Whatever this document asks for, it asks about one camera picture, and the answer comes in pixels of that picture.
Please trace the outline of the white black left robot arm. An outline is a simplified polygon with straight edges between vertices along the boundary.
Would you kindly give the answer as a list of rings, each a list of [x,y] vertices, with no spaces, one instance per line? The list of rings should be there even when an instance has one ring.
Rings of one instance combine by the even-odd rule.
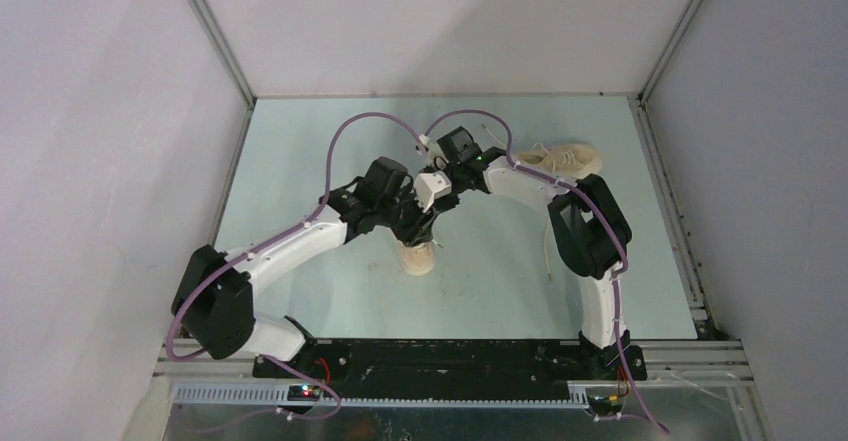
[[[290,317],[256,313],[260,295],[306,261],[377,227],[391,229],[407,246],[425,243],[436,201],[451,190],[442,171],[411,176],[403,165],[381,157],[365,175],[329,191],[305,220],[271,239],[232,253],[198,248],[172,302],[172,327],[185,329],[215,360],[240,351],[266,355],[290,376],[304,377],[316,364],[305,329]]]

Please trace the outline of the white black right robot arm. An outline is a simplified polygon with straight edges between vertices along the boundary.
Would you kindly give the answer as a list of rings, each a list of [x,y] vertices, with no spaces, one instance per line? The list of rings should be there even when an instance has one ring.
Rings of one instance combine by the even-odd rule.
[[[507,145],[483,150],[462,127],[439,138],[430,157],[454,194],[479,190],[547,213],[557,252],[579,279],[579,335],[590,344],[581,353],[583,369],[596,379],[616,372],[627,348],[620,277],[629,268],[633,233],[604,179],[558,175]]]

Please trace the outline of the beige sneaker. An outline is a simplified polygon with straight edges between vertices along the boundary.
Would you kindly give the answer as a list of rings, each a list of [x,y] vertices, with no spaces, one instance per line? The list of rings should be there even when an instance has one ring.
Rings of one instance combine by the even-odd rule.
[[[400,266],[407,274],[420,277],[434,269],[436,265],[434,249],[440,247],[436,240],[425,241],[414,246],[407,246],[397,241],[396,246]]]
[[[481,127],[496,145],[504,149],[507,147],[506,142],[495,135],[485,124],[481,123]],[[543,143],[537,142],[530,150],[513,153],[513,157],[531,165],[536,170],[547,172],[556,177],[573,179],[584,179],[591,174],[598,175],[603,165],[599,149],[592,145],[579,143],[546,147]],[[552,238],[552,226],[550,220],[548,220],[543,231],[542,249],[548,280],[552,281],[550,238]]]

